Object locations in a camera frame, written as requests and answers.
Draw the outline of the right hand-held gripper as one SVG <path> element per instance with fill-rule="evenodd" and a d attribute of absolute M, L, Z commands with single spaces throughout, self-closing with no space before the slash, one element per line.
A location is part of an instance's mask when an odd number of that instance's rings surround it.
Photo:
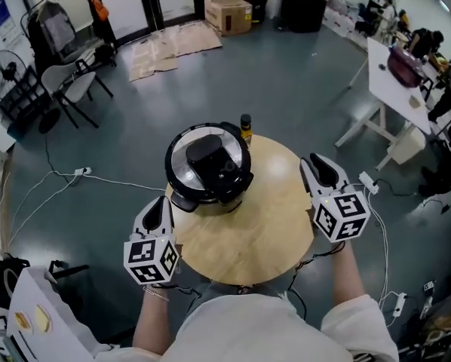
<path fill-rule="evenodd" d="M 347 186 L 349 179 L 344 169 L 326 156 L 311 153 L 310 161 L 300 159 L 300 172 L 311 196 L 313 226 L 330 243 L 359 237 L 371 211 L 364 194 Z"/>

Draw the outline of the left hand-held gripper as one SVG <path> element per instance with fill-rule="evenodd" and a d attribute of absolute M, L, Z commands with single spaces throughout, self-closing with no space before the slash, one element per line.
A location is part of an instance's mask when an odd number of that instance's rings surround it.
<path fill-rule="evenodd" d="M 150 201 L 136 216 L 124 242 L 123 266 L 141 286 L 171 281 L 179 252 L 173 236 L 173 211 L 167 196 Z"/>

